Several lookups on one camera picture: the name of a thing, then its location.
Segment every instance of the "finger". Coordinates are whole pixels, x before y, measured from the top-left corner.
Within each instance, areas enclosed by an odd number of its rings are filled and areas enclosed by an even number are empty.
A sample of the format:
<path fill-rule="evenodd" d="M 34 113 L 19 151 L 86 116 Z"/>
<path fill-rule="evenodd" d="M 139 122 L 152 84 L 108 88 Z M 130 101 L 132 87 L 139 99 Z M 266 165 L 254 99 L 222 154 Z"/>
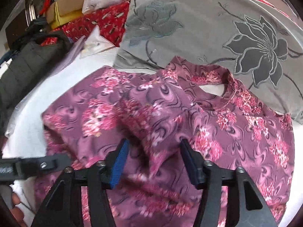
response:
<path fill-rule="evenodd" d="M 13 200 L 13 204 L 15 205 L 19 205 L 21 203 L 19 196 L 13 192 L 12 194 L 12 200 Z"/>
<path fill-rule="evenodd" d="M 13 209 L 11 209 L 11 213 L 18 223 L 23 221 L 24 213 L 20 210 L 20 208 L 14 207 Z"/>
<path fill-rule="evenodd" d="M 21 223 L 19 223 L 21 227 L 27 227 L 27 225 L 25 224 L 24 221 L 22 221 Z"/>

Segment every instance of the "neckline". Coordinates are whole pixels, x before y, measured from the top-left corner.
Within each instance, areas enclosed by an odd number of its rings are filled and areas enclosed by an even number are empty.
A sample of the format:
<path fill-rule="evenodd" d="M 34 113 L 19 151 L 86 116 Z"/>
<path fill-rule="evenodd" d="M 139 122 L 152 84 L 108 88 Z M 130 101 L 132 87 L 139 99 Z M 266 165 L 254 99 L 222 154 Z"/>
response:
<path fill-rule="evenodd" d="M 174 70 L 178 75 L 178 84 L 192 97 L 202 109 L 217 111 L 229 104 L 237 91 L 237 81 L 231 72 L 218 65 L 195 65 L 175 56 L 166 69 Z M 224 84 L 225 92 L 217 96 L 202 90 L 201 85 Z"/>

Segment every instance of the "dark gray flower applique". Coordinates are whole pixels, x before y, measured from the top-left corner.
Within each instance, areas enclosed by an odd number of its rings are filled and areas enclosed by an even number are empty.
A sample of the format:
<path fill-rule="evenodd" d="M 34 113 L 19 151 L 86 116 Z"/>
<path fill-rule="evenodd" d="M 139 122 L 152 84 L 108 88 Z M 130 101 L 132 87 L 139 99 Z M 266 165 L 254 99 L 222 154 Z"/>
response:
<path fill-rule="evenodd" d="M 287 59 L 287 41 L 277 39 L 275 29 L 263 16 L 257 21 L 245 15 L 234 25 L 238 33 L 223 47 L 237 55 L 235 75 L 252 71 L 255 87 L 268 79 L 277 87 L 283 75 L 280 62 Z"/>
<path fill-rule="evenodd" d="M 176 11 L 176 4 L 160 0 L 139 6 L 125 23 L 125 40 L 129 40 L 129 46 L 136 46 L 143 40 L 172 35 L 178 28 L 184 28 L 181 22 L 172 19 Z"/>

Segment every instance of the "white plastic bag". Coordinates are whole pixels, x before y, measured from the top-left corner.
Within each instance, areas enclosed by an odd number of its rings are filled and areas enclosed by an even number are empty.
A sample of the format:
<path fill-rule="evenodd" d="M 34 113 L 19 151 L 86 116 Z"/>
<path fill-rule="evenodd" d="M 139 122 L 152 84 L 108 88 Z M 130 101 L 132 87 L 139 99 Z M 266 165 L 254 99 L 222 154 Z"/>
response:
<path fill-rule="evenodd" d="M 92 13 L 98 9 L 121 3 L 122 0 L 84 0 L 82 13 Z"/>
<path fill-rule="evenodd" d="M 99 26 L 96 25 L 96 27 L 93 29 L 90 36 L 84 43 L 80 58 L 84 58 L 88 55 L 97 54 L 114 47 L 115 45 L 113 45 L 110 41 L 100 36 Z"/>

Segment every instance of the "brown box flap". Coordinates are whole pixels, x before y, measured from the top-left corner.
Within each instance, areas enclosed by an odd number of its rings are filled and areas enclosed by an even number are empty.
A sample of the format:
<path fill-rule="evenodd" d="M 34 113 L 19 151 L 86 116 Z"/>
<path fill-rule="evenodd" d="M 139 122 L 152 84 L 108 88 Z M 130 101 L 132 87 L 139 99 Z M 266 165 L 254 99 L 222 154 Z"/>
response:
<path fill-rule="evenodd" d="M 50 24 L 54 20 L 55 20 L 55 4 L 53 3 L 46 11 L 46 21 L 48 24 Z"/>
<path fill-rule="evenodd" d="M 57 7 L 60 16 L 72 11 L 82 9 L 84 0 L 57 0 Z"/>

